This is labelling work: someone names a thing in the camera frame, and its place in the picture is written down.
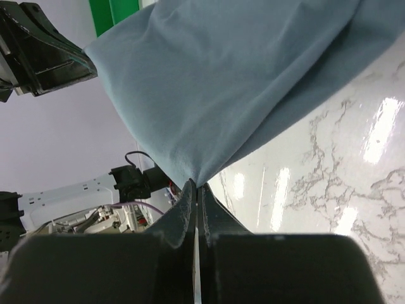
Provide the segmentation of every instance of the wire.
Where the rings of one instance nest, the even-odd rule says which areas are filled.
[[[96,209],[93,211],[92,214],[89,215],[89,218],[88,218],[86,221],[88,221],[89,219],[91,219],[91,218],[99,211],[99,209],[100,209],[101,207],[103,207],[103,206],[98,206],[98,207],[96,207]]]
[[[116,204],[112,204],[112,205],[109,205],[109,206],[111,206],[111,207],[124,207],[124,206],[134,206],[134,205],[145,206],[147,208],[150,208],[150,209],[154,210],[155,212],[158,212],[160,215],[164,215],[164,213],[161,210],[159,210],[155,206],[152,206],[151,204],[145,203],[143,201],[131,201],[131,202],[128,202],[128,203],[116,203]]]
[[[40,233],[41,230],[43,230],[43,228],[45,228],[46,226],[48,226],[52,221],[48,221],[46,223],[43,223],[41,226],[39,226],[39,228],[37,230],[32,231],[30,234],[38,234]]]
[[[148,157],[154,164],[156,164],[156,163],[154,162],[154,160],[149,156],[149,154],[147,154],[147,153],[145,153],[145,152],[143,152],[143,151],[131,151],[131,152],[128,152],[128,153],[124,156],[124,157],[125,157],[125,160],[127,161],[127,163],[129,163],[131,166],[136,167],[136,165],[135,165],[132,161],[130,161],[130,159],[128,158],[128,155],[133,155],[133,154],[142,154],[142,155]]]

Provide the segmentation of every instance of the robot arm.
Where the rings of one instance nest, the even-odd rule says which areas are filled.
[[[26,233],[48,227],[49,233],[97,233],[109,227],[138,231],[148,222],[145,209],[115,203],[147,199],[169,187],[169,178],[154,167],[143,173],[135,166],[75,185],[29,194],[0,193],[0,251],[9,251]]]

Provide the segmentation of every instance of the white marble countertop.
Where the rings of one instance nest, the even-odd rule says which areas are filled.
[[[405,303],[405,34],[361,75],[210,182],[251,231],[331,232]]]

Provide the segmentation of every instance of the towel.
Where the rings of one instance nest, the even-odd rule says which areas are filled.
[[[85,48],[177,185],[203,185],[308,114],[405,29],[405,0],[161,0]]]

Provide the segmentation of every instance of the green panel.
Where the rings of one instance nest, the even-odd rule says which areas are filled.
[[[109,0],[109,6],[114,24],[139,11],[138,0]]]
[[[113,27],[109,0],[89,0],[97,37]]]
[[[141,0],[89,0],[97,37],[139,11]]]

